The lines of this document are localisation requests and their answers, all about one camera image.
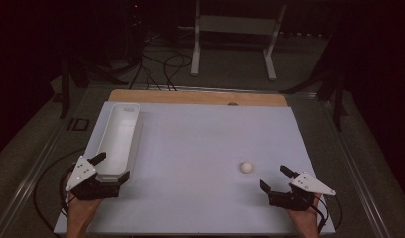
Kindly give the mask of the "small black floor frame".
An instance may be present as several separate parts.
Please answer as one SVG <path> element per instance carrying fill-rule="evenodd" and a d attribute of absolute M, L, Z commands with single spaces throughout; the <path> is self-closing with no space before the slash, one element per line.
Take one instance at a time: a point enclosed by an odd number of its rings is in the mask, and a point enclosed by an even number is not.
<path fill-rule="evenodd" d="M 68 131 L 86 131 L 89 127 L 90 121 L 82 118 L 71 118 L 69 120 Z"/>

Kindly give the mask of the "white metal stand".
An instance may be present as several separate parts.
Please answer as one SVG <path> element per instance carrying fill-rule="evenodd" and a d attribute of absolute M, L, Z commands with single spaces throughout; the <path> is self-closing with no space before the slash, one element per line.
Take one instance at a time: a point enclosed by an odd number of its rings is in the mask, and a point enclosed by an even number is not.
<path fill-rule="evenodd" d="M 201 0 L 195 0 L 195 4 L 194 48 L 190 70 L 191 76 L 197 76 L 199 74 L 201 53 L 200 32 L 218 32 L 270 36 L 271 41 L 268 47 L 263 50 L 263 57 L 268 79 L 270 81 L 277 79 L 272 53 L 287 9 L 285 4 L 280 4 L 278 14 L 273 19 L 202 15 L 200 13 Z"/>

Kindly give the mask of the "white table mat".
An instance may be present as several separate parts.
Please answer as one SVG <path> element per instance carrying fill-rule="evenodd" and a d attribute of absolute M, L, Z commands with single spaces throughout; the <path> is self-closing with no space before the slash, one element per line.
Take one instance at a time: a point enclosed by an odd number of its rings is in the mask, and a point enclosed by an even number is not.
<path fill-rule="evenodd" d="M 283 235 L 286 212 L 262 179 L 289 191 L 284 165 L 313 168 L 289 107 L 144 103 L 129 182 L 103 201 L 88 231 L 103 235 Z M 251 162 L 244 174 L 240 164 Z"/>

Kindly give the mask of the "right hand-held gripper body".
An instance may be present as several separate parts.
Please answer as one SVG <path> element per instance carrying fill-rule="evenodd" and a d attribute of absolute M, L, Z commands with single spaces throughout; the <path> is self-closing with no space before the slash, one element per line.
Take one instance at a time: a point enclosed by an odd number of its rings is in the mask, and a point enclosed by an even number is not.
<path fill-rule="evenodd" d="M 290 191 L 279 192 L 268 189 L 268 199 L 271 206 L 281 207 L 292 211 L 306 211 L 318 195 L 335 196 L 336 192 L 318 179 L 307 173 L 292 176 L 289 183 Z"/>

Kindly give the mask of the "person's right hand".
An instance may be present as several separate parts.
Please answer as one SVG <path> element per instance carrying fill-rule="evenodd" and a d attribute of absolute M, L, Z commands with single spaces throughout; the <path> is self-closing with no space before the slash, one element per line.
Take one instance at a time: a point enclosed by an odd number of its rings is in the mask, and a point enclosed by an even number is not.
<path fill-rule="evenodd" d="M 306 211 L 294 211 L 287 209 L 286 212 L 290 217 L 295 229 L 299 233 L 317 233 L 317 214 L 316 208 L 318 207 L 319 195 L 316 194 L 313 207 L 310 207 Z"/>

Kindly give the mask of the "metal floor rail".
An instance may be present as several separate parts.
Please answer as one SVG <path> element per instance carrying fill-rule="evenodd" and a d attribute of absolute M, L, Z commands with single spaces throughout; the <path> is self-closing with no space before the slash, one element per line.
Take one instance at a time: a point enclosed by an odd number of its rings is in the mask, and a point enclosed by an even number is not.
<path fill-rule="evenodd" d="M 0 153 L 0 238 L 55 238 L 29 199 L 68 124 L 60 109 L 47 102 Z"/>
<path fill-rule="evenodd" d="M 390 232 L 382 219 L 381 213 L 376 205 L 367 184 L 360 173 L 360 170 L 354 160 L 354 156 L 350 151 L 345 138 L 337 127 L 335 126 L 332 118 L 332 108 L 328 102 L 320 102 L 320 107 L 327 119 L 327 124 L 333 134 L 334 140 L 337 143 L 337 147 L 342 153 L 342 160 L 345 165 L 345 169 L 349 174 L 350 181 L 356 190 L 356 194 L 363 210 L 369 220 L 371 228 L 376 238 L 391 238 Z"/>

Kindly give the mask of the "black stand legs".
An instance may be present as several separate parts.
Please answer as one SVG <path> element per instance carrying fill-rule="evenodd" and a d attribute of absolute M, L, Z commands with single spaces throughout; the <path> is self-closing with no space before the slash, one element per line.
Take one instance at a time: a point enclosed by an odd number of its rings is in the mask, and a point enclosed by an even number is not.
<path fill-rule="evenodd" d="M 347 26 L 346 20 L 338 22 L 308 79 L 288 89 L 280 90 L 282 94 L 294 94 L 310 85 L 321 82 L 316 98 L 319 101 L 327 101 L 331 96 L 334 97 L 333 122 L 339 131 L 341 131 L 340 117 L 344 89 L 343 71 L 347 66 L 349 55 Z"/>
<path fill-rule="evenodd" d="M 104 78 L 106 81 L 115 84 L 115 85 L 126 85 L 125 81 L 119 80 L 113 77 L 109 72 L 104 71 L 103 69 L 99 68 L 96 64 L 92 63 L 91 61 L 85 59 L 78 53 L 73 50 L 65 49 L 61 53 L 61 103 L 62 103 L 62 110 L 60 114 L 60 118 L 64 119 L 68 115 L 68 111 L 70 108 L 70 87 L 69 87 L 69 77 L 71 70 L 69 69 L 69 65 L 79 64 L 84 66 L 85 68 L 89 69 L 91 72 L 94 72 Z"/>

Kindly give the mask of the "person's left hand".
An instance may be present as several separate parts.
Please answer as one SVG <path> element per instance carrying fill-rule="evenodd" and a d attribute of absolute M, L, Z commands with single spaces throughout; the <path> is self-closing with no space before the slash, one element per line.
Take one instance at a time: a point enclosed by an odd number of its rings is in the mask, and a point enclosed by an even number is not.
<path fill-rule="evenodd" d="M 80 200 L 71 192 L 68 193 L 68 227 L 87 228 L 93 220 L 102 199 Z"/>

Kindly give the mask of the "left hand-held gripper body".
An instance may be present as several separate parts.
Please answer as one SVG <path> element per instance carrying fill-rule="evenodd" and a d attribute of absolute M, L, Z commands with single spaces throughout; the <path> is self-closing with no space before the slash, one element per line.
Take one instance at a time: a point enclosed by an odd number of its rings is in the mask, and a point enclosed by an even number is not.
<path fill-rule="evenodd" d="M 97 177 L 99 172 L 96 166 L 80 156 L 77 162 L 68 169 L 70 177 L 65 185 L 65 191 L 71 192 L 80 200 L 118 197 L 121 186 L 118 178 L 113 181 L 101 181 Z"/>

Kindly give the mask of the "white plastic bin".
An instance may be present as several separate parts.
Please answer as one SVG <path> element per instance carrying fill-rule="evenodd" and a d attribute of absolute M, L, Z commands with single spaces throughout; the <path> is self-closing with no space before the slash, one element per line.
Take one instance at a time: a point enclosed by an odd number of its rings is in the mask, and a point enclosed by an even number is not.
<path fill-rule="evenodd" d="M 96 166 L 97 177 L 100 181 L 118 181 L 132 170 L 141 129 L 139 104 L 118 102 L 111 106 L 97 150 L 98 154 L 106 154 L 106 158 Z"/>

